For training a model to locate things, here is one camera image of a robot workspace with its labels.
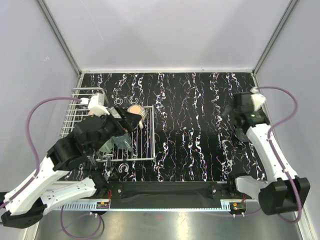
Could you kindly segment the ribbed grey mug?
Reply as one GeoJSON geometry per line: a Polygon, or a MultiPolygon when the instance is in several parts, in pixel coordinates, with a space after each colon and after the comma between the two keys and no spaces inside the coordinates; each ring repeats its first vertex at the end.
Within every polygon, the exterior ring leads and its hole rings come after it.
{"type": "Polygon", "coordinates": [[[147,118],[147,112],[145,110],[145,108],[141,105],[135,104],[135,105],[131,105],[128,110],[129,113],[132,114],[136,114],[136,115],[140,115],[141,116],[141,120],[139,121],[139,128],[143,129],[144,128],[144,122],[147,118]]]}

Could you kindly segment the mint green mug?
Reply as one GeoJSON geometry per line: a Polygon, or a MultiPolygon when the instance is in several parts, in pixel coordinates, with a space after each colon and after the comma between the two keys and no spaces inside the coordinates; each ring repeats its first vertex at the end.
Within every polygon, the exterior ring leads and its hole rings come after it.
{"type": "Polygon", "coordinates": [[[114,142],[112,139],[109,139],[103,144],[103,146],[99,149],[99,151],[102,153],[110,154],[113,148],[114,148],[114,142]]]}

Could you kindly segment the grey glazed mug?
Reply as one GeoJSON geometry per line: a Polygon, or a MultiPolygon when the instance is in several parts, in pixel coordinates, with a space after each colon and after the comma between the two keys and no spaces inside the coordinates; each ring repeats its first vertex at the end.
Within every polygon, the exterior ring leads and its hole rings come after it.
{"type": "Polygon", "coordinates": [[[117,109],[115,109],[114,107],[108,108],[108,111],[115,119],[121,118],[121,115],[118,113],[117,109]]]}

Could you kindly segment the dark mug cream interior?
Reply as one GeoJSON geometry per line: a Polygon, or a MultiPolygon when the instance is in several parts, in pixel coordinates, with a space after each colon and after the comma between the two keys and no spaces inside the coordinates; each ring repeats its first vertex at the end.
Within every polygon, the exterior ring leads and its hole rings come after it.
{"type": "Polygon", "coordinates": [[[133,150],[132,148],[132,139],[131,136],[126,133],[122,136],[113,136],[113,142],[116,145],[118,149],[121,150],[127,150],[131,152],[133,150]]]}

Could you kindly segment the dark green cup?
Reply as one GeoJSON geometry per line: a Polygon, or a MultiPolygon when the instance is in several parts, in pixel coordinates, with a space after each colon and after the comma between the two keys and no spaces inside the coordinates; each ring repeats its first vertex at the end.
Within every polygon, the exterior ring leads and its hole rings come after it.
{"type": "Polygon", "coordinates": [[[237,127],[234,135],[240,142],[247,143],[250,141],[242,128],[237,127]]]}

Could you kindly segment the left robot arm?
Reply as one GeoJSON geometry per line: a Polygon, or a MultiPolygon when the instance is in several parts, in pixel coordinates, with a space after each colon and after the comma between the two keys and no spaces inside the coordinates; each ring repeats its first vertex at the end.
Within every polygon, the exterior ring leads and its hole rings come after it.
{"type": "Polygon", "coordinates": [[[78,122],[66,137],[48,150],[39,169],[25,180],[25,187],[0,194],[6,210],[1,216],[3,226],[25,229],[64,204],[82,198],[105,197],[109,188],[101,173],[92,172],[83,180],[58,190],[49,191],[49,187],[71,170],[89,162],[112,137],[133,132],[141,121],[141,115],[114,106],[110,114],[89,115],[78,122]]]}

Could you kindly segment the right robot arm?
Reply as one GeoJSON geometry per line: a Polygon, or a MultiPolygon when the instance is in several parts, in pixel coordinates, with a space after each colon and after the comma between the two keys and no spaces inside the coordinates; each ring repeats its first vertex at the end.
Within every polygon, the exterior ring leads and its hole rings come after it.
{"type": "Polygon", "coordinates": [[[233,199],[245,194],[258,201],[268,216],[283,213],[301,213],[311,185],[307,178],[299,177],[280,149],[272,125],[261,109],[266,98],[260,93],[243,92],[233,95],[233,103],[224,114],[251,142],[265,170],[266,181],[239,173],[229,177],[226,192],[233,199]]]}

